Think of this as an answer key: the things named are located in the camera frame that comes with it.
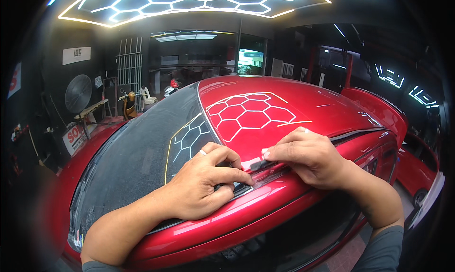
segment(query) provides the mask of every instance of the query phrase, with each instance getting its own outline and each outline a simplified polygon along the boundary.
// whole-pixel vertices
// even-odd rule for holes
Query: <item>dusty windshield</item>
[[[70,238],[77,240],[102,215],[169,182],[203,145],[216,140],[201,113],[197,83],[130,121],[88,164],[71,206]]]

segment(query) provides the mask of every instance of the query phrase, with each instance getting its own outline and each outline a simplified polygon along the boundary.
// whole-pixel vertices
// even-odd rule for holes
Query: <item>white chair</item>
[[[158,102],[158,98],[156,97],[151,97],[150,93],[148,92],[148,88],[143,86],[140,90],[139,93],[142,95],[142,101],[141,101],[141,111],[144,111],[144,107],[149,104],[153,104]]]

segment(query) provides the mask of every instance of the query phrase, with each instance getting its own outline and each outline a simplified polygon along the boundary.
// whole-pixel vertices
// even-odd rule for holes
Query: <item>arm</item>
[[[275,146],[263,149],[263,155],[268,161],[288,163],[313,187],[350,194],[373,228],[371,239],[390,226],[404,225],[403,206],[395,189],[344,159],[327,137],[298,127]]]
[[[82,264],[96,260],[119,266],[161,221],[201,219],[233,198],[234,182],[253,185],[251,176],[240,170],[240,157],[233,150],[215,143],[202,149],[207,155],[196,154],[168,184],[99,218],[87,232]],[[230,161],[233,168],[215,167],[222,161]],[[214,191],[213,186],[220,183],[227,185]]]

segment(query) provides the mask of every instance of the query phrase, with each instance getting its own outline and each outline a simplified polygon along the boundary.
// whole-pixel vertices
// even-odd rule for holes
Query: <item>gray sleeve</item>
[[[403,227],[391,226],[370,241],[352,272],[396,271],[403,242]]]
[[[88,261],[83,264],[82,272],[122,272],[122,270],[98,261]]]

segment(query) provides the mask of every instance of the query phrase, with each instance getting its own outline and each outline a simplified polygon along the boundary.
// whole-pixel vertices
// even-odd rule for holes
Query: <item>car roof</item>
[[[260,157],[299,126],[329,137],[380,128],[379,119],[331,90],[286,78],[231,75],[202,80],[202,108],[222,142],[242,161]]]

